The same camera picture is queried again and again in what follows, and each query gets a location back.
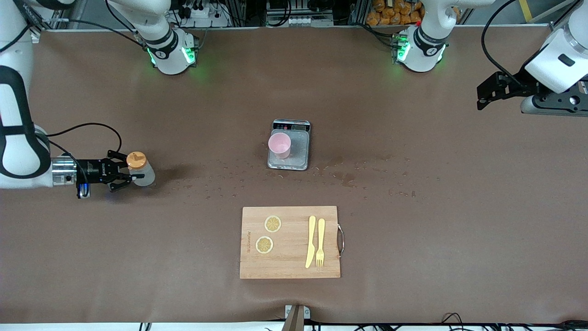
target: orange bottle cap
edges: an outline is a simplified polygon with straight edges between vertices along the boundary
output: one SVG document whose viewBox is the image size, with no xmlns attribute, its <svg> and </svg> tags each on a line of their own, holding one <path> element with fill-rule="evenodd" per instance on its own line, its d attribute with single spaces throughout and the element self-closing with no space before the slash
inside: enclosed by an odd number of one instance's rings
<svg viewBox="0 0 588 331">
<path fill-rule="evenodd" d="M 141 152 L 132 152 L 126 157 L 126 165 L 131 170 L 142 169 L 147 164 L 147 157 Z"/>
</svg>

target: digital scale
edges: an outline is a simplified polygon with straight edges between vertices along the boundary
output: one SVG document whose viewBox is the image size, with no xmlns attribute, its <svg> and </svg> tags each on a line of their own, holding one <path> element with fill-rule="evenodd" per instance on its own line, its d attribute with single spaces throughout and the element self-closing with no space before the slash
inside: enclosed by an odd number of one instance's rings
<svg viewBox="0 0 588 331">
<path fill-rule="evenodd" d="M 272 151 L 268 151 L 268 167 L 281 170 L 306 170 L 310 150 L 310 122 L 278 119 L 272 124 L 272 135 L 278 132 L 290 137 L 292 142 L 290 156 L 277 158 Z"/>
</svg>

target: lemon slice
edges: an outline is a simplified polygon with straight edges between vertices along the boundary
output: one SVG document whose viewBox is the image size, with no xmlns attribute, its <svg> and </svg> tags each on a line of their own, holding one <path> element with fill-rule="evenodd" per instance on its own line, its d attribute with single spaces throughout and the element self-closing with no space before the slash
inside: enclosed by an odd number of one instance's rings
<svg viewBox="0 0 588 331">
<path fill-rule="evenodd" d="M 265 229 L 271 233 L 277 232 L 282 227 L 282 220 L 278 216 L 270 216 L 265 219 Z"/>
<path fill-rule="evenodd" d="M 255 243 L 255 248 L 262 254 L 268 254 L 273 248 L 273 240 L 268 236 L 260 237 Z"/>
</svg>

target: plastic bottle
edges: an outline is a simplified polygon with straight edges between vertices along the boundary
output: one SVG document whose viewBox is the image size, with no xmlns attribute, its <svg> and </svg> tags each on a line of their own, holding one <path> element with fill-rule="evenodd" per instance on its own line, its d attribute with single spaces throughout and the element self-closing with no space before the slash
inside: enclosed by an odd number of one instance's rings
<svg viewBox="0 0 588 331">
<path fill-rule="evenodd" d="M 133 181 L 138 186 L 149 186 L 155 182 L 155 172 L 142 152 L 132 152 L 126 157 L 126 165 L 131 175 L 145 175 Z"/>
</svg>

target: yellow knife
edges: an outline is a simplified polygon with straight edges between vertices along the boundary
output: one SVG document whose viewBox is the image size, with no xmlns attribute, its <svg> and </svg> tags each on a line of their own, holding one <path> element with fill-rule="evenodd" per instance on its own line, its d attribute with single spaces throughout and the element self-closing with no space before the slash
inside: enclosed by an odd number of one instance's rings
<svg viewBox="0 0 588 331">
<path fill-rule="evenodd" d="M 316 217 L 310 216 L 308 218 L 308 253 L 306 253 L 306 268 L 310 267 L 312 258 L 315 256 L 315 245 L 312 244 L 312 239 L 315 236 Z"/>
</svg>

